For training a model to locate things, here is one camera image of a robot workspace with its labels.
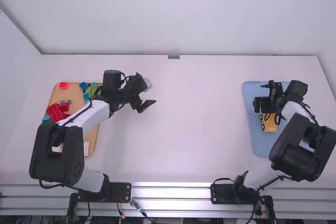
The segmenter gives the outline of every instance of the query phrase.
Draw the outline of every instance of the white table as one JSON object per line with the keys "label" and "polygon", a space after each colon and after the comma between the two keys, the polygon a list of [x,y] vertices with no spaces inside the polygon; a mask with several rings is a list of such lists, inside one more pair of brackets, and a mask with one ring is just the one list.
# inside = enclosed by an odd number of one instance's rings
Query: white table
{"label": "white table", "polygon": [[[153,89],[141,94],[157,103],[143,114],[127,105],[99,128],[86,166],[112,181],[131,182],[132,196],[154,217],[249,217],[251,206],[212,205],[208,187],[262,169],[254,155],[242,85],[250,80],[301,80],[304,101],[319,121],[336,129],[336,102],[317,57],[298,56],[43,56],[11,140],[0,163],[0,214],[66,213],[71,190],[43,190],[28,176],[36,129],[52,88],[60,81],[102,81],[106,69],[139,72]],[[314,183],[285,182],[273,188],[278,218],[336,219],[335,152]],[[127,204],[127,216],[138,216]],[[91,204],[93,215],[115,215],[115,204]],[[86,215],[86,204],[78,205]]]}

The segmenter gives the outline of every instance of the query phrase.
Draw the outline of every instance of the toy pieces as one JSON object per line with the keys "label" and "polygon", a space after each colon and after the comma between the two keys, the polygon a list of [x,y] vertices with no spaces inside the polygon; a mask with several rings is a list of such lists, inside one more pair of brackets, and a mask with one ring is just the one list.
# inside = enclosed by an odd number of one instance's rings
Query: toy pieces
{"label": "toy pieces", "polygon": [[[91,87],[91,84],[88,84],[88,88],[89,88],[89,87]],[[85,92],[86,92],[86,90],[83,90],[83,93],[85,93]]]}
{"label": "toy pieces", "polygon": [[79,86],[83,91],[85,91],[89,88],[89,86],[85,82],[82,82]]}
{"label": "toy pieces", "polygon": [[59,108],[61,109],[62,112],[69,111],[70,104],[67,102],[61,103]]}
{"label": "toy pieces", "polygon": [[276,113],[266,113],[261,114],[259,119],[262,121],[261,129],[264,132],[275,133],[278,130],[278,125],[276,122],[277,115]]}
{"label": "toy pieces", "polygon": [[61,82],[59,84],[60,89],[68,89],[68,86],[69,86],[69,83],[67,83],[67,82]]}
{"label": "toy pieces", "polygon": [[58,108],[58,110],[55,111],[54,113],[50,114],[50,119],[53,123],[56,123],[56,122],[62,120],[63,117],[64,117],[64,114],[63,114],[63,112],[61,111],[60,108]]}
{"label": "toy pieces", "polygon": [[62,100],[61,104],[64,103],[64,102],[67,102],[67,103],[71,104],[71,100]]}
{"label": "toy pieces", "polygon": [[90,87],[90,90],[89,90],[89,98],[93,97],[93,95],[95,94],[95,91],[98,89],[98,87],[100,87],[101,85],[93,85]]}
{"label": "toy pieces", "polygon": [[71,116],[71,115],[70,114],[64,114],[63,119],[68,118],[69,116]]}
{"label": "toy pieces", "polygon": [[59,110],[59,105],[57,103],[54,103],[47,108],[47,114],[49,114],[49,115],[53,114],[57,110]]}
{"label": "toy pieces", "polygon": [[88,92],[85,92],[85,93],[83,94],[83,98],[84,98],[85,103],[87,103],[87,101],[89,101],[89,93],[88,93]]}
{"label": "toy pieces", "polygon": [[50,119],[53,123],[63,119],[63,112],[57,103],[50,105],[47,108],[47,113],[50,115]]}
{"label": "toy pieces", "polygon": [[51,123],[50,115],[45,116],[42,118],[42,123]]}

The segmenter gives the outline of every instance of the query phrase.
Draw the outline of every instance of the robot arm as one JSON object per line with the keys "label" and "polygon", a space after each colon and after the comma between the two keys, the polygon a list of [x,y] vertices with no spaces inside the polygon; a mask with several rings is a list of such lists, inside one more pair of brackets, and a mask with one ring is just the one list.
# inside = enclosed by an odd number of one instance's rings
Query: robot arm
{"label": "robot arm", "polygon": [[[109,177],[84,166],[83,137],[127,103],[142,113],[156,102],[146,100],[142,103],[139,97],[150,87],[150,82],[138,73],[126,77],[120,71],[105,71],[101,88],[81,110],[57,123],[39,126],[29,167],[31,178],[38,179],[43,188],[47,187],[42,180],[58,182],[62,186],[101,194],[103,200],[108,194]],[[62,152],[55,152],[55,147],[60,145]]]}
{"label": "robot arm", "polygon": [[255,204],[260,200],[259,191],[279,179],[312,182],[321,175],[336,145],[336,131],[319,124],[309,106],[303,103],[307,91],[308,85],[293,80],[283,94],[277,93],[278,97],[272,102],[263,98],[264,107],[254,102],[255,110],[259,111],[256,106],[260,106],[262,112],[264,109],[267,113],[277,113],[287,121],[287,125],[270,151],[271,166],[237,176],[232,187],[235,202]]}

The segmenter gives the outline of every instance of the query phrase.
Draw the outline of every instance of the red toy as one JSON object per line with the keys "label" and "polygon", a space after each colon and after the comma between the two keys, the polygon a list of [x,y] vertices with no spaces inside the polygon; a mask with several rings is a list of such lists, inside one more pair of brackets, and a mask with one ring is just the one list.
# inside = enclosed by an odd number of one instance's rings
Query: red toy
{"label": "red toy", "polygon": [[63,112],[61,111],[59,105],[54,103],[47,108],[47,113],[50,115],[50,119],[53,123],[58,122],[63,119]]}
{"label": "red toy", "polygon": [[63,119],[68,118],[69,116],[71,116],[71,115],[70,114],[64,114]]}
{"label": "red toy", "polygon": [[63,103],[61,103],[61,105],[60,105],[60,109],[63,111],[63,112],[65,112],[65,111],[69,111],[69,107],[70,107],[70,104],[69,103],[67,103],[67,102],[63,102]]}
{"label": "red toy", "polygon": [[64,117],[64,114],[60,109],[58,109],[56,112],[54,112],[50,115],[50,119],[53,123],[56,123],[59,120],[62,120],[63,117]]}
{"label": "red toy", "polygon": [[50,115],[56,112],[57,110],[59,110],[59,105],[57,103],[54,103],[47,108],[47,113]]}
{"label": "red toy", "polygon": [[60,89],[68,89],[68,86],[69,86],[69,83],[64,82],[64,81],[59,84]]}

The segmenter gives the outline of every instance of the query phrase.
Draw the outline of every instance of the teal block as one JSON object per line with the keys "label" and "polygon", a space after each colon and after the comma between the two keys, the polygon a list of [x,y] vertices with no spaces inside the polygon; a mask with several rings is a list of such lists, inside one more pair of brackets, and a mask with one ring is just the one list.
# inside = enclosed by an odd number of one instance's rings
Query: teal block
{"label": "teal block", "polygon": [[86,100],[89,100],[89,92],[85,92],[85,93],[83,94],[83,98],[84,98],[85,101],[86,101]]}
{"label": "teal block", "polygon": [[43,123],[51,123],[50,115],[45,116],[44,118],[42,118],[42,122]]}

